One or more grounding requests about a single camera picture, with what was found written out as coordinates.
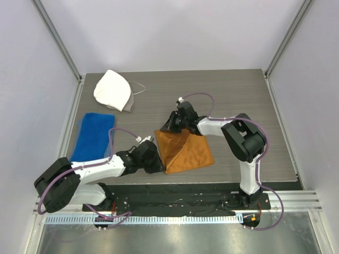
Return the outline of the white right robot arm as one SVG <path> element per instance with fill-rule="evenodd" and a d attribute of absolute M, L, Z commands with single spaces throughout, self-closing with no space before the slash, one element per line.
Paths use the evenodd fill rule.
<path fill-rule="evenodd" d="M 258 203 L 262 193 L 258 175 L 260 157 L 264 153 L 267 139 L 247 114 L 224 118 L 199 116 L 191 103 L 182 102 L 160 130 L 168 133 L 188 130 L 194 135 L 225 138 L 240 164 L 238 205 L 250 209 Z"/>

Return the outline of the orange satin napkin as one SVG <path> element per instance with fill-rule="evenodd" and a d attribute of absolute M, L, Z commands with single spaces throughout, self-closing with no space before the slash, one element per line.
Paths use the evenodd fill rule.
<path fill-rule="evenodd" d="M 214 164 L 207 139 L 191 134 L 155 131 L 159 154 L 166 174 L 180 173 Z"/>

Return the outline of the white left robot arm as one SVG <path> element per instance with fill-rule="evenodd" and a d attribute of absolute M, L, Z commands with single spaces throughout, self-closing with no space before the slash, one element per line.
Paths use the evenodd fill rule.
<path fill-rule="evenodd" d="M 134 174 L 139 169 L 148 174 L 165 171 L 151 137 L 103 159 L 70 162 L 66 157 L 59 158 L 34 182 L 40 196 L 38 213 L 58 212 L 67 205 L 107 211 L 113 206 L 114 195 L 102 180 Z"/>

